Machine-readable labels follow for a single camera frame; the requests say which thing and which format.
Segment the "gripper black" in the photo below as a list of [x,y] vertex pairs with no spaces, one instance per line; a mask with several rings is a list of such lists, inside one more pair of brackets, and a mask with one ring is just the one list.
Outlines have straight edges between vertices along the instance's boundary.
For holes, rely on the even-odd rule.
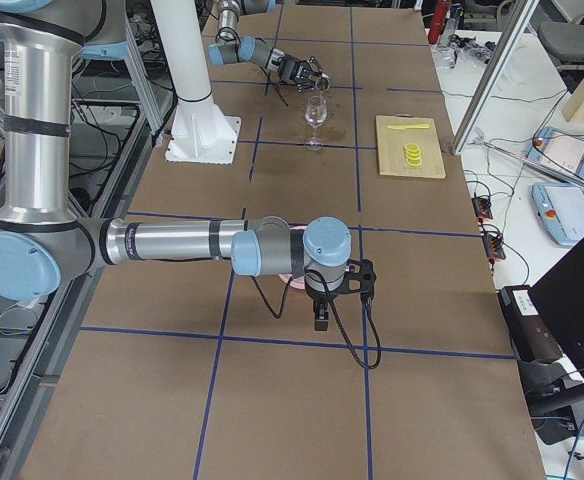
[[343,292],[348,283],[348,273],[329,280],[321,271],[306,268],[304,270],[305,291],[313,300],[314,330],[327,331],[329,312],[336,312],[334,300]]
[[279,80],[283,84],[294,85],[298,91],[314,89],[314,76],[322,76],[323,68],[315,56],[300,60],[286,55],[278,69]]

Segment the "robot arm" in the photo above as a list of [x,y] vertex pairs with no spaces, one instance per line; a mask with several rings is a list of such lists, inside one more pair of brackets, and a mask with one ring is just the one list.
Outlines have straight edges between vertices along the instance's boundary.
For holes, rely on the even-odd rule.
[[242,16],[269,13],[275,6],[275,1],[268,0],[219,1],[215,42],[208,46],[210,62],[213,65],[251,63],[266,73],[275,74],[282,83],[295,85],[301,92],[328,90],[331,79],[314,56],[302,60],[263,39],[239,35],[237,27]]
[[[239,18],[272,11],[271,1],[223,1],[217,43],[204,47],[195,5],[152,5],[177,108],[167,157],[228,164],[240,121],[216,105],[208,65],[250,62],[303,90],[322,90],[327,75],[263,41],[235,33]],[[302,230],[261,220],[130,223],[82,219],[68,206],[72,61],[117,59],[127,50],[121,1],[0,1],[5,74],[5,200],[0,207],[0,296],[35,299],[91,269],[126,261],[230,260],[239,275],[302,278],[315,326],[336,314],[348,282],[351,237],[338,219]]]

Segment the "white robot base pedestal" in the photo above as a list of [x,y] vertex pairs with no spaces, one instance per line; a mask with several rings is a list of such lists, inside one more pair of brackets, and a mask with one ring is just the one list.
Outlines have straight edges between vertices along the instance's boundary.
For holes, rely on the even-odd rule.
[[195,3],[151,5],[177,96],[166,159],[230,165],[241,120],[225,116],[214,101]]

